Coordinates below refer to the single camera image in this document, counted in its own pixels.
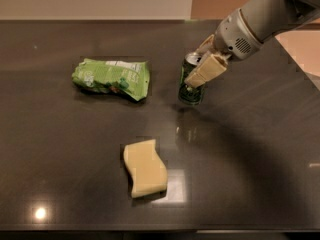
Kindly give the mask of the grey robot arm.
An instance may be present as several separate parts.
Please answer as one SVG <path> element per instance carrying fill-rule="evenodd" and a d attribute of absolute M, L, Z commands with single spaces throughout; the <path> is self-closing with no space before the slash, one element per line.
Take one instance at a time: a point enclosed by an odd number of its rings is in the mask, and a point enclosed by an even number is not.
<path fill-rule="evenodd" d="M 197 49 L 199 64 L 184 83 L 197 88 L 224 73 L 230 61 L 257 53 L 270 38 L 319 17 L 320 0 L 249 0 L 218 25 Z"/>

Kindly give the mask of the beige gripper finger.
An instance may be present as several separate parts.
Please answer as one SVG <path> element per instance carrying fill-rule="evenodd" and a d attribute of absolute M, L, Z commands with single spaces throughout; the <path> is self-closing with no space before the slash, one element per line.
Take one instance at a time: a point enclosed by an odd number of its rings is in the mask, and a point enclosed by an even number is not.
<path fill-rule="evenodd" d="M 199 45 L 196 49 L 196 53 L 203 55 L 207 52 L 213 52 L 214 50 L 214 35 L 211 34 Z"/>
<path fill-rule="evenodd" d="M 201 58 L 200 63 L 184 80 L 184 83 L 192 88 L 197 88 L 213 80 L 227 70 L 229 55 L 219 52 L 207 52 Z"/>

